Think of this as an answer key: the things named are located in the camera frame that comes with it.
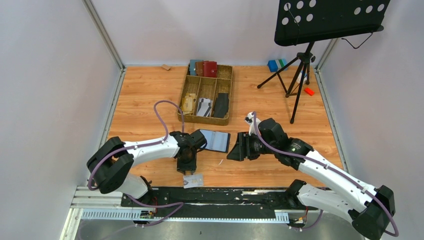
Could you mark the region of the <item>white credit card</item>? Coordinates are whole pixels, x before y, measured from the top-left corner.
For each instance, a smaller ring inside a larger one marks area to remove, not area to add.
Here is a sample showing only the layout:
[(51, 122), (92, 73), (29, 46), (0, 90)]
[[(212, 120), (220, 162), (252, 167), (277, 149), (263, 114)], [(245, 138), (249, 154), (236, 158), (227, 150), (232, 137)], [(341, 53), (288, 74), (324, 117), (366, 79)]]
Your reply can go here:
[(203, 174), (193, 174), (193, 175), (184, 175), (183, 176), (183, 188), (197, 188), (204, 186), (204, 176)]

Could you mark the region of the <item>black card holder with sleeves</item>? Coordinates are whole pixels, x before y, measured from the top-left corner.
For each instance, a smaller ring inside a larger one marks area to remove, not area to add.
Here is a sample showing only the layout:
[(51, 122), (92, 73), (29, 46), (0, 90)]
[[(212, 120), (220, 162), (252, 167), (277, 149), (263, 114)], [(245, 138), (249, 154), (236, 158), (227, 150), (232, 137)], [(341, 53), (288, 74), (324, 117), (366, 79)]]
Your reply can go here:
[(228, 153), (231, 134), (228, 132), (200, 129), (206, 139), (203, 149), (213, 152)]

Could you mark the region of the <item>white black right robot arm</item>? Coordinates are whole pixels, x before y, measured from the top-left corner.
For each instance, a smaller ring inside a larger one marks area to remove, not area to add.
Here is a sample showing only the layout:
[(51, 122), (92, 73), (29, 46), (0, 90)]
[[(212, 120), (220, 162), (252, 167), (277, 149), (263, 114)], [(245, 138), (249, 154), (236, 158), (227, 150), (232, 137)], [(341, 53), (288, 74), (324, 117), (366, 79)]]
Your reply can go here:
[[(307, 174), (330, 190), (323, 190), (296, 179), (286, 190), (296, 204), (313, 207), (336, 215), (369, 240), (383, 234), (399, 235), (394, 222), (395, 198), (386, 185), (376, 187), (343, 171), (299, 138), (288, 137), (273, 118), (260, 121), (249, 114), (245, 118), (249, 130), (239, 132), (227, 159), (255, 160), (273, 155), (281, 164)], [(387, 227), (392, 225), (393, 232)]]

